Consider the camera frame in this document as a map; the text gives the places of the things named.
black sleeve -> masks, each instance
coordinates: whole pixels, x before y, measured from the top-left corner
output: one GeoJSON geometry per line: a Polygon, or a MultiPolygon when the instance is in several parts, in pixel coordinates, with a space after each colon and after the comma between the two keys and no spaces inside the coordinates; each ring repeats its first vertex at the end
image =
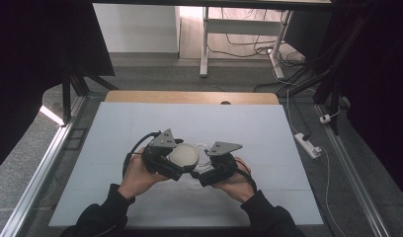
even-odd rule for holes
{"type": "Polygon", "coordinates": [[[252,236],[298,237],[305,236],[297,229],[290,213],[281,206],[272,206],[262,191],[241,205],[251,221],[252,236]]]}
{"type": "Polygon", "coordinates": [[[127,209],[135,201],[135,198],[125,199],[118,188],[119,185],[111,184],[106,201],[102,205],[89,205],[76,224],[65,229],[60,236],[118,236],[127,223],[127,209]]]}

person's arm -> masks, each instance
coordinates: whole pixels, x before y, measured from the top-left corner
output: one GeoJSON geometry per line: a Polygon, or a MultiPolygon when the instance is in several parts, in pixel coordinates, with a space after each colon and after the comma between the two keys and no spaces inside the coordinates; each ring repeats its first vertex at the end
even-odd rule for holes
{"type": "Polygon", "coordinates": [[[89,205],[76,224],[65,229],[60,236],[118,236],[127,223],[127,209],[135,197],[166,180],[168,178],[164,176],[149,173],[140,155],[131,156],[121,185],[111,184],[106,201],[102,205],[89,205]]]}
{"type": "MultiPolygon", "coordinates": [[[[236,157],[235,159],[238,161],[238,169],[250,172],[241,158],[236,157]]],[[[287,210],[281,206],[272,206],[264,197],[263,192],[254,193],[253,187],[242,175],[235,173],[228,180],[212,186],[225,191],[230,197],[242,203],[241,208],[247,212],[250,218],[250,229],[253,236],[304,236],[294,224],[287,210]]]]}

hand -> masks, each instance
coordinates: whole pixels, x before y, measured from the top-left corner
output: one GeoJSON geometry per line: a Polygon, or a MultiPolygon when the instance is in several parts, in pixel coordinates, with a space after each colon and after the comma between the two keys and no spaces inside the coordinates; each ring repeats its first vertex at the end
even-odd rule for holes
{"type": "MultiPolygon", "coordinates": [[[[142,154],[143,149],[141,148],[137,153],[142,154]]],[[[145,193],[156,183],[166,180],[168,178],[165,176],[150,173],[146,169],[141,155],[134,154],[130,157],[118,191],[124,198],[131,199],[145,193]]]]}
{"type": "MultiPolygon", "coordinates": [[[[245,165],[244,161],[241,158],[235,157],[235,160],[237,160],[236,163],[238,164],[238,169],[246,172],[247,174],[251,172],[251,169],[245,165]]],[[[254,190],[247,178],[236,172],[229,179],[214,184],[212,185],[212,187],[225,191],[231,198],[234,198],[241,203],[244,203],[254,195],[254,190]]]]}

white wall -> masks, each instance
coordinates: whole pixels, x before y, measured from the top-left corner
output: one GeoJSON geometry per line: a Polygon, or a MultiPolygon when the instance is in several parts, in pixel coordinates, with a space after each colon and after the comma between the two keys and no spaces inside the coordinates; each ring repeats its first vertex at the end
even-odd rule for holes
{"type": "Polygon", "coordinates": [[[94,4],[109,52],[178,52],[179,7],[94,4]]]}

floor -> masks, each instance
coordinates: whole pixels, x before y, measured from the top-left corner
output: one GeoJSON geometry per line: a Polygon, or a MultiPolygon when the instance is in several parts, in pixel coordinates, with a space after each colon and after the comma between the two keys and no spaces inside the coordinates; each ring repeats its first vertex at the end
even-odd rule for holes
{"type": "MultiPolygon", "coordinates": [[[[305,91],[287,102],[284,96],[287,84],[274,79],[271,74],[271,63],[263,55],[248,59],[212,53],[209,56],[214,60],[209,63],[209,75],[207,78],[201,79],[199,77],[200,60],[198,59],[200,51],[183,48],[183,45],[186,44],[189,45],[189,48],[197,48],[190,44],[190,42],[196,43],[195,39],[186,43],[185,39],[190,37],[186,37],[185,22],[185,20],[182,22],[181,59],[159,55],[112,53],[112,62],[117,77],[106,77],[105,79],[123,90],[253,92],[256,89],[256,92],[277,93],[283,88],[280,102],[287,115],[290,115],[293,127],[298,132],[311,131],[311,142],[324,147],[328,154],[328,156],[323,154],[321,158],[312,160],[298,146],[300,158],[325,221],[325,225],[322,226],[300,226],[299,228],[306,236],[374,236],[328,139],[325,127],[318,121],[316,105],[310,99],[313,91],[305,91]]],[[[252,42],[252,39],[255,37],[248,36],[246,40],[252,42]]],[[[209,40],[212,40],[209,42],[211,47],[220,48],[223,51],[240,53],[240,55],[253,51],[252,45],[249,46],[251,51],[246,48],[238,50],[240,47],[236,45],[221,47],[222,44],[227,43],[226,38],[222,38],[222,42],[217,44],[213,38],[209,40]]],[[[287,45],[287,50],[283,52],[283,55],[291,52],[292,49],[287,45]]],[[[285,75],[293,75],[298,69],[299,67],[284,67],[283,72],[285,75]]],[[[308,76],[309,74],[305,73],[301,79],[306,80],[308,76]]],[[[50,171],[50,176],[43,185],[40,196],[35,201],[34,208],[29,213],[20,236],[58,236],[61,232],[59,229],[47,227],[49,218],[57,205],[58,197],[63,192],[63,185],[66,184],[70,171],[75,165],[75,159],[80,152],[81,143],[79,141],[85,138],[94,114],[108,92],[89,79],[87,79],[87,83],[92,93],[87,97],[85,107],[75,124],[74,132],[68,137],[62,153],[50,171]]],[[[43,104],[61,116],[61,87],[57,86],[48,90],[43,96],[43,104]]],[[[403,195],[377,157],[352,129],[346,118],[347,111],[348,107],[342,105],[339,113],[340,137],[351,154],[352,161],[386,224],[390,236],[403,237],[403,195]]],[[[54,121],[43,114],[38,114],[23,139],[0,167],[0,233],[57,130],[58,125],[54,121]]]]}

